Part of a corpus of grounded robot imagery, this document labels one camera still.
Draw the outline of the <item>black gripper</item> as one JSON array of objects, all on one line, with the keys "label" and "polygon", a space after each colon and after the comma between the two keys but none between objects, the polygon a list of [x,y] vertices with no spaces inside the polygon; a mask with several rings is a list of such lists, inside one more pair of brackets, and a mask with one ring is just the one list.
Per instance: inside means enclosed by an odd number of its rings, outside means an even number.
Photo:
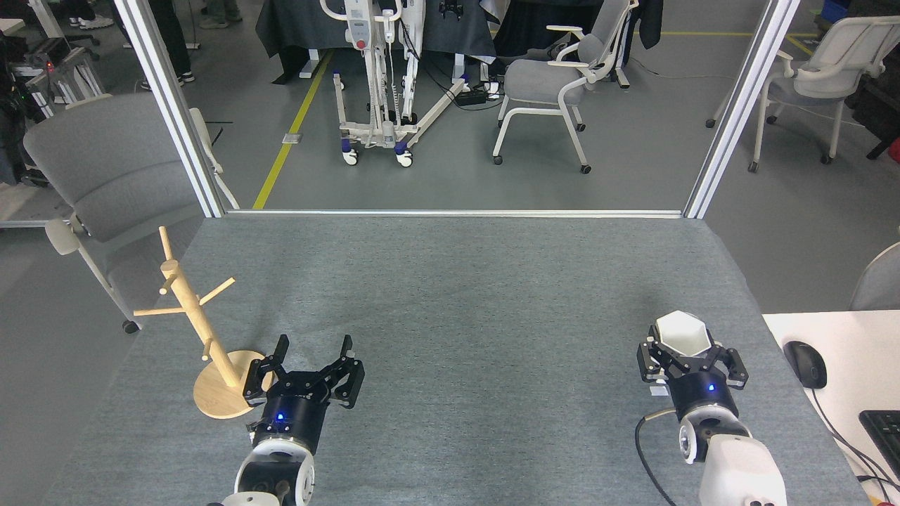
[{"label": "black gripper", "polygon": [[743,390],[749,374],[737,349],[713,343],[703,359],[703,370],[687,375],[681,375],[677,353],[661,342],[640,343],[637,359],[643,382],[666,382],[679,422],[692,410],[713,404],[739,416],[728,387]]},{"label": "black gripper", "polygon": [[[247,406],[254,408],[263,403],[254,400],[264,395],[263,381],[270,372],[276,380],[286,374],[283,360],[289,343],[287,335],[280,335],[273,353],[251,360],[243,387]],[[329,401],[353,409],[363,384],[364,365],[354,355],[352,346],[352,336],[345,335],[340,357],[316,375],[315,399],[304,395],[269,395],[260,421],[251,425],[252,445],[258,446],[268,439],[290,439],[308,451],[318,451]]]}]

